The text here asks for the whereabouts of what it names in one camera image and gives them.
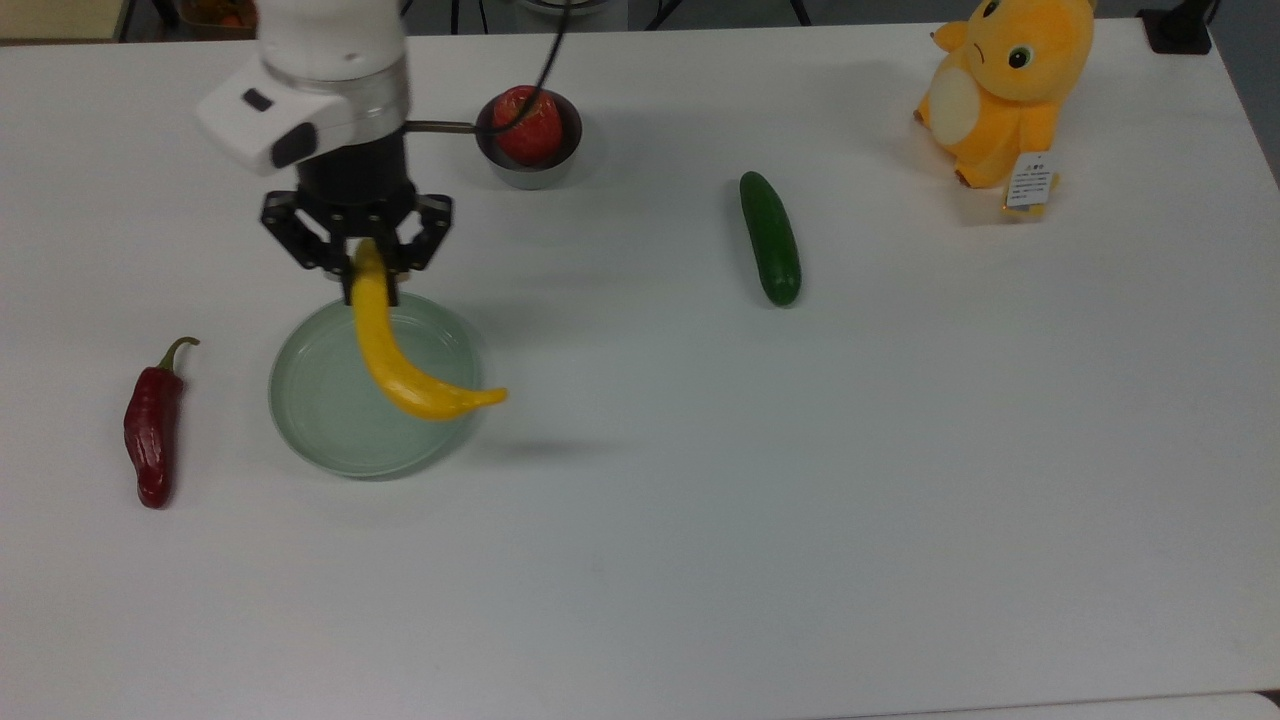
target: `tag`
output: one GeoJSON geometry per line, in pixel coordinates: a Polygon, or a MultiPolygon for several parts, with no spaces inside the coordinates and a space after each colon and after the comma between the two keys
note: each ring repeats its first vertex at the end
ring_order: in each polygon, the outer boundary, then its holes
{"type": "Polygon", "coordinates": [[[1048,204],[1057,168],[1052,152],[1023,152],[1005,190],[1005,213],[1041,215],[1048,204]]]}

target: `stuffed animal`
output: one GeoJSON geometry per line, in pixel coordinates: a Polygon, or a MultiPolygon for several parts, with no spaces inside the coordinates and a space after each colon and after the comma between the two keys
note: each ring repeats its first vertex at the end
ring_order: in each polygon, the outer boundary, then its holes
{"type": "Polygon", "coordinates": [[[1053,145],[1062,101],[1093,45],[1096,0],[983,0],[942,26],[947,51],[915,119],[956,158],[969,187],[992,187],[1021,152],[1053,145]]]}

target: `yellow banana pepper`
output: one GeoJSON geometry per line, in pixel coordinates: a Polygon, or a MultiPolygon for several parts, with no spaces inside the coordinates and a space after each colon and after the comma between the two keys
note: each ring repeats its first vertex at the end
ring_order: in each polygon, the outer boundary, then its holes
{"type": "Polygon", "coordinates": [[[387,270],[372,240],[360,241],[355,266],[351,309],[356,318],[356,341],[369,374],[397,407],[424,420],[452,420],[507,398],[506,388],[466,389],[415,368],[401,352],[392,332],[387,270]]]}

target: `red chili pepper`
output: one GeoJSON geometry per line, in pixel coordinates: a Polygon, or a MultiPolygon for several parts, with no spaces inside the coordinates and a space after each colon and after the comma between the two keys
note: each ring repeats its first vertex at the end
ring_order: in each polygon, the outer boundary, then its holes
{"type": "Polygon", "coordinates": [[[173,356],[187,343],[200,345],[200,341],[178,338],[159,365],[142,370],[124,411],[124,447],[138,471],[138,500],[156,510],[173,495],[173,436],[184,384],[173,372],[173,356]]]}

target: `plush toy eye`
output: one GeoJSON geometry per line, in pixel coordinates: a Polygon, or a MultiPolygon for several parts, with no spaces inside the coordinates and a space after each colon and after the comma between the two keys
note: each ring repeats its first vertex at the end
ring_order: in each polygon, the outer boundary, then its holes
{"type": "Polygon", "coordinates": [[[1033,54],[1030,47],[1014,47],[1012,50],[1009,51],[1009,67],[1014,68],[1015,70],[1018,68],[1025,68],[1027,65],[1030,64],[1032,55],[1033,54]]]}

